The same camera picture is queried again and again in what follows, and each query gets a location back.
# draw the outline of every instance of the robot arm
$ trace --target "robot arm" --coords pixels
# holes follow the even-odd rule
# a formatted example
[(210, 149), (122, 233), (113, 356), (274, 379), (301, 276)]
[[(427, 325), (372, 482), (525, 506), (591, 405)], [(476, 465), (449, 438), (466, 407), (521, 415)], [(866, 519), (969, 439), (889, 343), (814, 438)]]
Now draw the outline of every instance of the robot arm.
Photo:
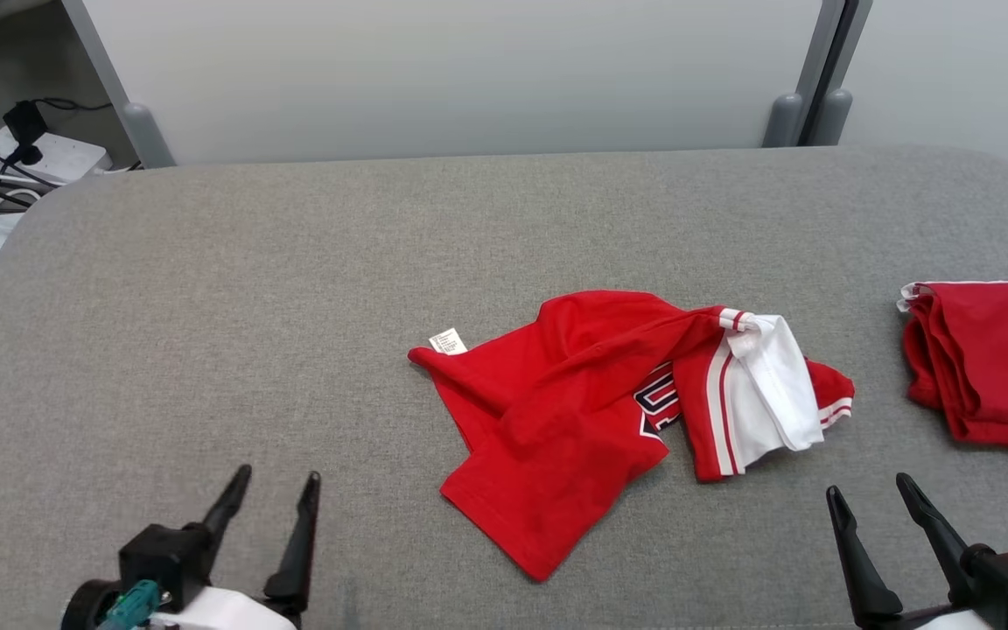
[(251, 480), (244, 464), (201, 522), (181, 529), (145, 527), (119, 551), (120, 580), (84, 583), (70, 600), (61, 630), (300, 630), (317, 534), (322, 478), (310, 472), (279, 571), (264, 598), (212, 587), (209, 575), (228, 524), (240, 510)]
[(956, 626), (1008, 630), (1008, 553), (986, 545), (968, 546), (956, 527), (939, 513), (911, 476), (897, 475), (897, 489), (912, 521), (924, 529), (950, 591), (948, 605), (903, 613), (900, 598), (885, 587), (866, 548), (858, 539), (858, 522), (838, 487), (827, 489), (835, 540), (853, 617), (858, 627), (875, 630), (912, 630), (940, 627), (959, 615)]

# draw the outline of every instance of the care label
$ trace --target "care label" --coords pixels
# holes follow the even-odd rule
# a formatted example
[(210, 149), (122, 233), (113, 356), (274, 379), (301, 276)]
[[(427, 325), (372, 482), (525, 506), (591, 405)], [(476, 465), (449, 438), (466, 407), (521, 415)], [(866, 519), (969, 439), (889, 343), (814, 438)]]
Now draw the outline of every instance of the care label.
[(430, 346), (444, 355), (460, 355), (465, 352), (465, 344), (461, 343), (461, 338), (457, 336), (455, 329), (432, 336)]

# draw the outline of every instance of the folded red shirt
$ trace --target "folded red shirt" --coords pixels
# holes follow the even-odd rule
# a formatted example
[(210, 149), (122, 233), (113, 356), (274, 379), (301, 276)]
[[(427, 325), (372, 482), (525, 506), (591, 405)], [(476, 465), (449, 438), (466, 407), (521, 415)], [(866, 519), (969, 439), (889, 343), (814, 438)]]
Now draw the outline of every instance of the folded red shirt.
[(537, 581), (667, 455), (660, 427), (683, 418), (698, 478), (720, 481), (823, 442), (853, 398), (778, 314), (682, 310), (643, 292), (562, 295), (465, 354), (408, 358), (471, 451), (440, 491)]
[(943, 409), (956, 439), (1008, 447), (1008, 282), (913, 282), (904, 348), (908, 397)]

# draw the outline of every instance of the metal frame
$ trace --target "metal frame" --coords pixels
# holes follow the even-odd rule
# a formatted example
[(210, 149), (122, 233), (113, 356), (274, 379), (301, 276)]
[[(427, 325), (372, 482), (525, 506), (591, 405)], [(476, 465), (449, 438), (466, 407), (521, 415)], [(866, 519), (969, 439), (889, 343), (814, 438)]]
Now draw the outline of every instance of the metal frame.
[(872, 6), (873, 0), (846, 0), (832, 46), (828, 49), (827, 65), (815, 89), (814, 103), (807, 111), (796, 140), (799, 146), (839, 143), (853, 104), (853, 95), (843, 89), (843, 79), (847, 69), (851, 68), (853, 53)]
[(127, 97), (127, 90), (119, 81), (116, 67), (112, 65), (111, 56), (108, 56), (108, 50), (103, 46), (100, 33), (96, 32), (96, 25), (92, 23), (92, 16), (89, 16), (84, 0), (61, 0), (61, 3), (65, 5), (65, 11), (69, 13), (73, 27), (77, 29), (84, 50), (88, 52), (93, 67), (96, 68), (96, 74), (100, 76), (100, 83), (108, 91), (109, 100), (116, 106), (119, 121), (123, 123), (127, 137), (135, 147), (139, 159), (142, 160), (143, 167), (175, 166), (169, 147), (165, 146), (165, 140), (150, 110), (143, 104), (132, 103)]
[(851, 1), (824, 0), (823, 8), (815, 17), (811, 43), (807, 46), (803, 68), (799, 70), (795, 92), (777, 97), (772, 104), (772, 114), (768, 117), (761, 147), (794, 147), (799, 144), (803, 122), (811, 114), (815, 96), (820, 94), (820, 80), (828, 72), (841, 17)]

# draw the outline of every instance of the gray padded table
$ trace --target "gray padded table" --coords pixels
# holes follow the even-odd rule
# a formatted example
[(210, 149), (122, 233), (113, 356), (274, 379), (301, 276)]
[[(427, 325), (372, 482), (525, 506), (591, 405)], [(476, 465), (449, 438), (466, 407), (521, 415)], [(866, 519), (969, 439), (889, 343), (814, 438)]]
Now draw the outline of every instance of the gray padded table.
[[(1008, 451), (905, 398), (919, 279), (1008, 278), (1008, 164), (932, 148), (180, 167), (45, 197), (0, 258), (0, 627), (56, 627), (149, 522), (255, 467), (216, 584), (275, 569), (324, 475), (307, 627), (849, 627), (839, 484), (905, 605), (947, 594), (893, 475), (1008, 549)], [(857, 383), (803, 454), (696, 482), (682, 427), (549, 582), (437, 494), (466, 451), (407, 351), (553, 295), (655, 292), (786, 316)]]

